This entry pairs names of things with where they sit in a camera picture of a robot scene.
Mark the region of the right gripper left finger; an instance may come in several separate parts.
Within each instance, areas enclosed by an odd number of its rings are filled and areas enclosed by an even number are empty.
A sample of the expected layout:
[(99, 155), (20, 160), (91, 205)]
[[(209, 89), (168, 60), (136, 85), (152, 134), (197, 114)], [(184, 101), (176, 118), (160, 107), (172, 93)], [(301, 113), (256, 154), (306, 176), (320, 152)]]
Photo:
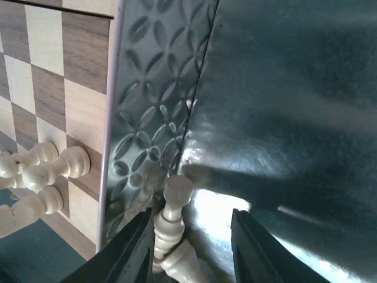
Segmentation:
[(154, 282), (152, 208), (138, 213), (86, 264), (63, 279), (66, 283)]

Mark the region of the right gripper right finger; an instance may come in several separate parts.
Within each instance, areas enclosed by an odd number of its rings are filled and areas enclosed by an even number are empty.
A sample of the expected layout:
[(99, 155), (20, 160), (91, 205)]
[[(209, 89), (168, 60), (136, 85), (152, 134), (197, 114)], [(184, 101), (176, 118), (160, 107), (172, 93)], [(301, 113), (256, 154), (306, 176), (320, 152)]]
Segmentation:
[(237, 283), (328, 283), (280, 244), (249, 212), (234, 209), (231, 244)]

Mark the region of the light chess piece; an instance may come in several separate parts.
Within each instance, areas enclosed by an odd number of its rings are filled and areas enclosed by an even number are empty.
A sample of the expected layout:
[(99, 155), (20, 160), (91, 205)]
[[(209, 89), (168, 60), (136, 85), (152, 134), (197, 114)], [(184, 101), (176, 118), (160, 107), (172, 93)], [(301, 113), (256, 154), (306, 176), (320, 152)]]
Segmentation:
[(58, 150), (51, 141), (37, 143), (25, 154), (1, 152), (1, 190), (26, 189), (22, 181), (23, 171), (40, 162), (52, 163), (58, 158)]
[(185, 230), (182, 209), (190, 203), (194, 192), (193, 182), (181, 175), (167, 178), (163, 196), (166, 204), (154, 216), (154, 258), (152, 272), (163, 272), (161, 262), (181, 241)]
[(53, 186), (21, 198), (12, 206), (1, 205), (1, 238), (35, 223), (44, 215), (51, 215), (63, 207), (63, 199)]
[(165, 273), (177, 282), (209, 283), (201, 270), (194, 247), (186, 239), (162, 260), (160, 265)]

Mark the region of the light wooden pawn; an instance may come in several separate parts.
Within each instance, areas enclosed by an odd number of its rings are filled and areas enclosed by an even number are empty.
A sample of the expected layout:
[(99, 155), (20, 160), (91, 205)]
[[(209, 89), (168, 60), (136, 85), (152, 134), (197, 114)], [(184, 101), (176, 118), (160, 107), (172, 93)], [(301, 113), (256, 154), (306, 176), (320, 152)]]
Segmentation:
[(58, 176), (77, 179), (89, 173), (90, 157), (81, 146), (66, 148), (53, 163), (40, 162), (26, 168), (22, 181), (27, 189), (37, 193), (53, 185)]

